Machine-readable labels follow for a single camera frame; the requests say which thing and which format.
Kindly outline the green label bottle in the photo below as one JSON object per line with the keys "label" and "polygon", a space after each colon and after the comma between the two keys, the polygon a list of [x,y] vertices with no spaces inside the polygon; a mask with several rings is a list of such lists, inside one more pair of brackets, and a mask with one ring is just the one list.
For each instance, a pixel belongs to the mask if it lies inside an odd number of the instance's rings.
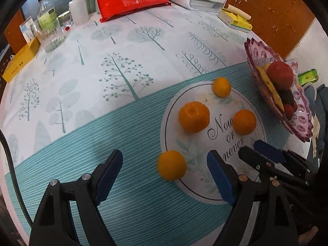
{"label": "green label bottle", "polygon": [[38,0],[38,3],[37,18],[41,28],[49,31],[54,30],[57,19],[54,5],[49,0]]}

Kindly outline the dark avocado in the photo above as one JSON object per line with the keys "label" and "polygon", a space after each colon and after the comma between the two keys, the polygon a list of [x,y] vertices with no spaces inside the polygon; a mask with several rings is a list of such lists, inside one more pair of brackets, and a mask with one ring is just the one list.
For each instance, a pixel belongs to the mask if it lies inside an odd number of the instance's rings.
{"label": "dark avocado", "polygon": [[291,106],[294,105],[295,100],[294,100],[292,91],[290,89],[288,89],[286,91],[285,90],[278,91],[278,94],[279,94],[283,104],[290,104]]}

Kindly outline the tree pattern tablecloth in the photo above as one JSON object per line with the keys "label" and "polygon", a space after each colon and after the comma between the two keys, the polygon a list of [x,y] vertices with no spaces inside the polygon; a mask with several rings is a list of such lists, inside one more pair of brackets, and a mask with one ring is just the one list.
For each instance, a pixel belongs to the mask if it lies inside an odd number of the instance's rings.
{"label": "tree pattern tablecloth", "polygon": [[[93,14],[53,52],[40,49],[6,87],[1,105],[1,130],[29,215],[52,179],[74,181],[119,149],[122,169],[99,206],[116,244],[211,244],[230,206],[207,169],[208,151],[252,178],[256,171],[237,156],[243,144],[265,139],[303,157],[309,151],[262,101],[244,49],[252,37],[213,13],[170,5],[106,23]],[[225,98],[212,90],[219,77],[231,85]],[[198,133],[185,132],[178,120],[193,101],[210,111]],[[257,121],[246,136],[233,128],[243,109]],[[169,150],[187,163],[179,180],[157,170],[159,155]]]}

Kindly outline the small glass jar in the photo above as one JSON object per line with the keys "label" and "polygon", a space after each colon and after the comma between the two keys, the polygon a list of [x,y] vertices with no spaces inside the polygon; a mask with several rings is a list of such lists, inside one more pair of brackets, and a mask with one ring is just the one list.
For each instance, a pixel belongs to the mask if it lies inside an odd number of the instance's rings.
{"label": "small glass jar", "polygon": [[73,25],[73,19],[71,16],[71,12],[69,10],[60,14],[58,16],[58,20],[61,27],[66,28],[66,27],[71,27]]}

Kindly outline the orange tangerine bottom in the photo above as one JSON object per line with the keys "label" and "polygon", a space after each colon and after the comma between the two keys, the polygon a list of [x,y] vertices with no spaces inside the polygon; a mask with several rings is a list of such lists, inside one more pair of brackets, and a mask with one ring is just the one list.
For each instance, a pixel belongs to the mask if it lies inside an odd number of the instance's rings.
{"label": "orange tangerine bottom", "polygon": [[167,181],[181,179],[187,170],[187,163],[183,155],[175,150],[169,150],[159,155],[157,170]]}

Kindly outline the orange tangerine top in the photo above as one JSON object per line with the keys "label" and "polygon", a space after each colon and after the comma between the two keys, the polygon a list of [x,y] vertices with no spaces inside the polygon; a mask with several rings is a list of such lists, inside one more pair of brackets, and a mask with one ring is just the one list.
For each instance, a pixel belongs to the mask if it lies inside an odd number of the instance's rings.
{"label": "orange tangerine top", "polygon": [[231,92],[230,82],[224,77],[216,78],[213,82],[212,90],[218,97],[225,98]]}

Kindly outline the yellow cardboard box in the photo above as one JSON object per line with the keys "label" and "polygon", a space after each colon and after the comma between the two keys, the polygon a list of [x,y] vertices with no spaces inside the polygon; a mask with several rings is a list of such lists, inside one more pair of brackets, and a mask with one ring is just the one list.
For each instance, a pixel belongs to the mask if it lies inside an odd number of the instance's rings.
{"label": "yellow cardboard box", "polygon": [[2,78],[9,83],[37,54],[40,43],[37,38],[28,42],[8,63]]}

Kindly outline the orange tangerine right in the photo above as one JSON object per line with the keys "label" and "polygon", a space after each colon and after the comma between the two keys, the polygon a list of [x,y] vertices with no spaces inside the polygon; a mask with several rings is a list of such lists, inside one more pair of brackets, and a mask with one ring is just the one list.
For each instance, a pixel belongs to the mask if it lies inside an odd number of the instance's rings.
{"label": "orange tangerine right", "polygon": [[256,126],[256,117],[249,110],[240,110],[233,117],[233,128],[241,136],[250,135]]}

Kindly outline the yellow spotted banana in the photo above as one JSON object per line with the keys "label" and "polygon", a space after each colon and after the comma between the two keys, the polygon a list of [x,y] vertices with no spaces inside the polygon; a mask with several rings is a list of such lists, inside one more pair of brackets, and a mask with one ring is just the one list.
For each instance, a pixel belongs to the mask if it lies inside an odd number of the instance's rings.
{"label": "yellow spotted banana", "polygon": [[269,76],[266,74],[266,71],[260,66],[257,66],[256,69],[259,71],[262,81],[265,83],[266,87],[272,93],[272,98],[273,98],[274,103],[279,107],[281,112],[284,113],[285,111],[284,111],[284,105],[282,103],[282,100],[281,100],[276,88],[274,87],[273,83],[271,82],[271,79],[269,79]]}

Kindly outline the red yellow apple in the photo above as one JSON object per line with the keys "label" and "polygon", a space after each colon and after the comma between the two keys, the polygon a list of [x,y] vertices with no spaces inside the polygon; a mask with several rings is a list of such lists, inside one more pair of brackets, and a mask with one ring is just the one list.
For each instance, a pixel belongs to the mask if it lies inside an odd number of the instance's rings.
{"label": "red yellow apple", "polygon": [[266,73],[278,90],[286,91],[294,82],[294,73],[291,67],[284,62],[275,61],[271,63]]}

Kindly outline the small red apple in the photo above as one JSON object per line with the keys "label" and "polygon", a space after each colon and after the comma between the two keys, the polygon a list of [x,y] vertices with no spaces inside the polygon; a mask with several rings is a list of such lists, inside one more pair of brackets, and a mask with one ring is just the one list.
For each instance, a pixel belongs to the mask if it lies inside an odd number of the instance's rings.
{"label": "small red apple", "polygon": [[290,120],[294,115],[294,108],[290,104],[283,104],[285,116]]}

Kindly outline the orange tangerine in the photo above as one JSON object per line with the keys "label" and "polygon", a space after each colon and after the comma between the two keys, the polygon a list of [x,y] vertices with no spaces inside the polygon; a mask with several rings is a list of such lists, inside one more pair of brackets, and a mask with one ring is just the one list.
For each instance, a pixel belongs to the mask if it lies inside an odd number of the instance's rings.
{"label": "orange tangerine", "polygon": [[249,110],[240,110],[233,117],[233,128],[241,136],[250,135],[256,126],[256,117]]}
{"label": "orange tangerine", "polygon": [[213,82],[212,90],[218,97],[225,98],[231,92],[230,82],[224,77],[216,78]]}
{"label": "orange tangerine", "polygon": [[175,150],[169,150],[159,155],[157,170],[167,181],[181,179],[187,170],[187,163],[183,155]]}
{"label": "orange tangerine", "polygon": [[188,102],[179,110],[178,120],[185,132],[198,133],[209,125],[210,111],[201,102]]}

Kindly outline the small white box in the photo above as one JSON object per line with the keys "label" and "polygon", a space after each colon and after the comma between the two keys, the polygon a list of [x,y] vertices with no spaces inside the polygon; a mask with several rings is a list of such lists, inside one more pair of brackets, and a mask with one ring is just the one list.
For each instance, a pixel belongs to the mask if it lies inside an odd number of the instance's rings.
{"label": "small white box", "polygon": [[34,34],[31,30],[31,25],[34,23],[32,17],[28,17],[22,24],[19,25],[20,31],[27,43],[34,39]]}

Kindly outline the pink glass fruit bowl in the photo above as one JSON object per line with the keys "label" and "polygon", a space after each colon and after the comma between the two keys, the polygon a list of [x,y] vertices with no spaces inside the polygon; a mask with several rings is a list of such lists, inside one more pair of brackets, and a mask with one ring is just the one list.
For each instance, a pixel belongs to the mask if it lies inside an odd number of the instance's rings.
{"label": "pink glass fruit bowl", "polygon": [[251,76],[278,120],[302,142],[312,137],[312,112],[297,79],[297,63],[286,63],[262,41],[244,43]]}

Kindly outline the cream paper roll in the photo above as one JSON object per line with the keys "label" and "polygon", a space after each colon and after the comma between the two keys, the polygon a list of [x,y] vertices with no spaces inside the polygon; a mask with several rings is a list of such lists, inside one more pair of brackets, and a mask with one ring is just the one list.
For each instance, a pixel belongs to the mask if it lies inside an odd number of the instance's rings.
{"label": "cream paper roll", "polygon": [[228,4],[227,7],[225,8],[225,10],[228,11],[228,12],[234,13],[236,15],[239,15],[247,21],[251,19],[251,16],[249,14],[247,14],[243,10],[241,10],[241,9],[239,9],[239,8],[233,6],[233,5]]}

